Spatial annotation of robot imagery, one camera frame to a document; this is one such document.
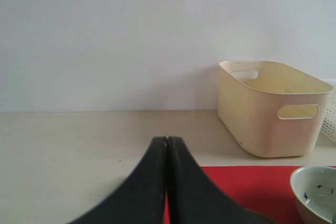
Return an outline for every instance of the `white ceramic bowl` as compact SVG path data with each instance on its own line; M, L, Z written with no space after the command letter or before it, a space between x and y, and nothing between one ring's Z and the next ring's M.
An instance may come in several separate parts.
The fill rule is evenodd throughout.
M331 223L336 212L336 169L327 166L306 166L290 177L297 209L306 224Z

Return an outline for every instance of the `beige tabletop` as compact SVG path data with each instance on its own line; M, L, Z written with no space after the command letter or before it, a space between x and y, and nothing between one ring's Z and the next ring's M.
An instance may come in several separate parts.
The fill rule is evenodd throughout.
M115 189L160 135L183 137L202 166L336 164L336 145L322 136L304 157L249 155L215 111L0 113L0 223L71 221Z

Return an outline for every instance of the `red cloth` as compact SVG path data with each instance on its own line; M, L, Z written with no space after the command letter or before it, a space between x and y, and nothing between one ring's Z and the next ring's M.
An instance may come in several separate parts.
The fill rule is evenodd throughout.
M256 210L283 224L302 224L289 185L299 166L202 167L211 180L243 207ZM167 207L164 223L169 223Z

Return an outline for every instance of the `bowl rim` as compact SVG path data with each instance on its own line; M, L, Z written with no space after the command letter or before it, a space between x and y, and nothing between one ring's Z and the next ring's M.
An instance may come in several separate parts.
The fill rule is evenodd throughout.
M317 212L315 212L312 208L308 207L307 204L305 204L299 197L299 195L296 193L296 191L294 190L294 186L293 186L293 180L296 174L298 174L300 171L302 170L306 170L306 169L311 169L311 168L321 168L321 169L332 169L335 170L336 172L336 168L334 167L330 167L330 166L302 166L300 168L297 168L294 170L294 172L292 172L292 174L290 175L290 187L292 189L293 194L295 195L296 199L302 204L304 205L304 207L306 207L310 212L312 212L314 215L316 215L317 217L321 218L322 220L326 221L327 223L331 224L331 221L326 219L324 216L319 215Z

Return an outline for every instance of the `bin handle cutout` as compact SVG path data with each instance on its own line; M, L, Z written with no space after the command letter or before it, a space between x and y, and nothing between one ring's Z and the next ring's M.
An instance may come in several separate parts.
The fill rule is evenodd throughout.
M282 120L312 119L320 108L312 105L286 105L279 109L278 117Z
M234 70L232 72L234 78L238 80L254 80L258 77L257 70Z

